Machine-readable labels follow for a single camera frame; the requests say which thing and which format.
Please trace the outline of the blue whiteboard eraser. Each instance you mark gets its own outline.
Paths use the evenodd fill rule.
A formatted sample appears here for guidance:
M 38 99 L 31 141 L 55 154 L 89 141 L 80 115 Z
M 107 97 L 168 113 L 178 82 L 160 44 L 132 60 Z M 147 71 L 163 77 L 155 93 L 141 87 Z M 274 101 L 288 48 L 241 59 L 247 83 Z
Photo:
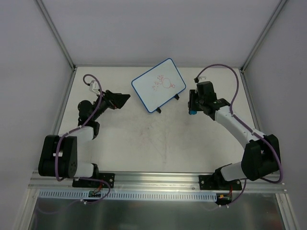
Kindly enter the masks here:
M 197 113 L 197 111 L 194 111 L 194 110 L 190 110 L 190 111 L 189 111 L 189 114 L 190 114 L 190 115 L 195 115 L 196 113 Z

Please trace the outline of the blue framed whiteboard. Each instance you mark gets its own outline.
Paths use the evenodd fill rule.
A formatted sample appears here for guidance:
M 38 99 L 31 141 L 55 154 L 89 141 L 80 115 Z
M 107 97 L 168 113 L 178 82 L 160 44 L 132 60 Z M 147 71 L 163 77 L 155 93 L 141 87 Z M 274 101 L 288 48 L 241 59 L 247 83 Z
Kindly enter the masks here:
M 131 85 L 149 113 L 157 111 L 187 87 L 171 58 L 133 79 Z

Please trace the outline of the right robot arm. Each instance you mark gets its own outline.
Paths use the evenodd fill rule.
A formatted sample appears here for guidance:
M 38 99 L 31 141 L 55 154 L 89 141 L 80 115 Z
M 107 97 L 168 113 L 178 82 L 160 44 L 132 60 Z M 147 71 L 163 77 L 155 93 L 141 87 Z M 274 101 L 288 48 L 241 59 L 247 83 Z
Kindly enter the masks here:
M 237 179 L 264 180 L 267 175 L 281 170 L 278 138 L 250 128 L 234 112 L 232 103 L 217 98 L 210 81 L 197 83 L 196 89 L 189 91 L 188 108 L 190 115 L 203 112 L 222 125 L 244 150 L 240 162 L 222 166 L 214 172 L 214 182 L 219 189 L 226 189 Z

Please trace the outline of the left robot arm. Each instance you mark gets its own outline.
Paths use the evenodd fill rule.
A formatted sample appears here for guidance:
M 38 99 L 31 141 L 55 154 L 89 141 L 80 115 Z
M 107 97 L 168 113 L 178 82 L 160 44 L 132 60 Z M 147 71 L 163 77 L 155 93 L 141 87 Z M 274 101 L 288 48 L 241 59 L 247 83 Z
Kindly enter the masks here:
M 38 173 L 44 177 L 55 177 L 58 181 L 66 178 L 83 178 L 90 187 L 100 183 L 97 164 L 78 159 L 78 148 L 99 134 L 100 124 L 96 121 L 107 109 L 121 109 L 129 94 L 113 93 L 109 90 L 100 93 L 91 103 L 81 101 L 78 126 L 63 135 L 47 135 L 44 140 L 38 165 Z

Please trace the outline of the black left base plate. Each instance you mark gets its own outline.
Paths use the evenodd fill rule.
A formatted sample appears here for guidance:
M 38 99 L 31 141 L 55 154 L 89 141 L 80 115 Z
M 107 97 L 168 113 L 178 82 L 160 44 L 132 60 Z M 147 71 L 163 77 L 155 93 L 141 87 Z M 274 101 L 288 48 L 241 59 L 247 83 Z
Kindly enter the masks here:
M 115 182 L 115 174 L 114 173 L 99 173 L 98 176 L 93 178 L 79 178 L 78 180 L 72 181 L 72 187 L 74 188 L 98 188 L 102 186 L 102 188 L 114 188 Z

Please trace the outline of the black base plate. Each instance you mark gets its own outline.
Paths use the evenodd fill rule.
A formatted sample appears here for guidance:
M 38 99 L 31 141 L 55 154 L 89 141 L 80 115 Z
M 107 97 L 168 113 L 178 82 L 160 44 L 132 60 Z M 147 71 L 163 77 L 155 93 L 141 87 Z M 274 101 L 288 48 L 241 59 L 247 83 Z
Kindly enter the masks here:
M 99 173 L 98 176 L 93 178 L 79 178 L 78 180 L 72 181 L 72 187 L 74 188 L 98 188 L 102 186 L 102 188 L 114 188 L 115 182 L 115 174 L 114 173 Z
M 226 181 L 221 175 L 199 175 L 200 190 L 242 190 L 240 180 Z

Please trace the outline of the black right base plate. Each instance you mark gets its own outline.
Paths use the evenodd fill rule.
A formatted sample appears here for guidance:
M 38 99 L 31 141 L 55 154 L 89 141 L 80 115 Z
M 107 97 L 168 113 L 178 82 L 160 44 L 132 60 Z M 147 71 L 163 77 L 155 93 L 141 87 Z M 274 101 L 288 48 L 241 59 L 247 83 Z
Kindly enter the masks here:
M 199 175 L 200 190 L 242 190 L 240 180 L 226 181 L 221 175 Z

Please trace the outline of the aluminium front rail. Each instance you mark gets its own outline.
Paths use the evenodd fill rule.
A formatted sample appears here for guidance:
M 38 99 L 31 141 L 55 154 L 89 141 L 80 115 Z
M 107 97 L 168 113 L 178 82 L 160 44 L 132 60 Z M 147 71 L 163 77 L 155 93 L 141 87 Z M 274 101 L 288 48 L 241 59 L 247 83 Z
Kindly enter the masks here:
M 107 182 L 114 190 L 123 191 L 159 191 L 159 192 L 196 192 L 200 185 L 200 173 L 171 173 L 171 172 L 113 172 L 114 179 Z M 31 189 L 71 189 L 72 180 L 65 179 L 58 182 L 53 177 L 42 177 L 34 171 L 28 188 Z M 264 180 L 247 181 L 247 193 L 285 194 L 287 188 L 284 183 L 272 184 Z

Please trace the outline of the left aluminium frame post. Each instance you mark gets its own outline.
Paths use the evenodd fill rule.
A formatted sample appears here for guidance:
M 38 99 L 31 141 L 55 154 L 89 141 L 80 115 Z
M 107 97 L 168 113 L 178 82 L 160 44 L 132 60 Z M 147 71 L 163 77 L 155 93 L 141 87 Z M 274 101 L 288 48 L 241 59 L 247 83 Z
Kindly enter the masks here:
M 58 32 L 58 29 L 56 28 L 48 10 L 47 10 L 47 8 L 44 4 L 44 1 L 43 0 L 34 0 L 34 3 L 37 5 L 39 11 L 41 12 L 43 19 L 47 23 L 47 26 L 48 26 L 50 32 L 52 33 L 58 47 L 60 48 L 63 56 L 65 57 L 70 69 L 75 70 L 76 66 L 75 66 L 75 64 L 74 64 L 74 62 L 73 62 L 73 60 L 72 60 L 64 42 L 63 42 L 59 32 Z

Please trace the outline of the aluminium frame post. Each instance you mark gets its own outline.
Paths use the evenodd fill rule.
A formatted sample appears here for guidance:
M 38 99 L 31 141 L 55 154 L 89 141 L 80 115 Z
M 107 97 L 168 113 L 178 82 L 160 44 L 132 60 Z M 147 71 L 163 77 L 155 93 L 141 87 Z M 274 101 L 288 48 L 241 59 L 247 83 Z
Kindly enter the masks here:
M 48 10 L 47 10 L 47 8 L 44 4 L 44 1 L 43 0 L 34 0 L 34 3 L 37 5 L 39 11 L 41 12 L 43 19 L 47 23 L 47 26 L 48 26 L 50 32 L 52 33 L 58 47 L 60 48 L 63 56 L 65 57 L 70 69 L 75 70 L 76 66 L 75 66 L 75 64 L 74 64 L 74 62 L 73 62 L 73 60 L 72 60 L 64 42 L 63 42 L 59 32 L 58 32 L 58 29 L 56 28 Z
M 241 72 L 244 73 L 248 68 L 249 64 L 253 60 L 254 56 L 256 55 L 257 51 L 259 50 L 261 44 L 264 42 L 266 36 L 268 35 L 270 29 L 274 25 L 275 21 L 281 14 L 282 10 L 284 9 L 285 5 L 288 3 L 288 0 L 280 0 L 278 4 L 274 8 L 272 14 L 270 15 L 269 19 L 267 20 L 265 26 L 263 27 L 260 35 L 258 36 L 255 44 L 253 45 L 251 51 L 249 52 L 247 58 L 245 59 L 242 67 L 240 68 Z

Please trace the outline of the right aluminium frame post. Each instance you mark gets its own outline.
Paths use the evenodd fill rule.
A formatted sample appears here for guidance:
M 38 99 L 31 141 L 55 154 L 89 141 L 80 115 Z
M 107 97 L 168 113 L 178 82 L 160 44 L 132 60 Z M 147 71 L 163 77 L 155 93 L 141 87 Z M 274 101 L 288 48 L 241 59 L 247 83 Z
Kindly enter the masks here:
M 240 68 L 241 72 L 244 73 L 248 68 L 249 64 L 253 60 L 254 56 L 256 55 L 257 51 L 259 50 L 261 44 L 264 42 L 266 36 L 268 35 L 270 29 L 274 25 L 275 21 L 281 14 L 282 10 L 284 9 L 285 5 L 288 3 L 288 0 L 280 0 L 278 4 L 274 8 L 272 14 L 270 15 L 269 19 L 267 20 L 265 26 L 263 27 L 260 35 L 258 36 L 255 44 L 253 45 L 251 51 L 249 52 L 247 58 L 245 59 L 242 67 Z

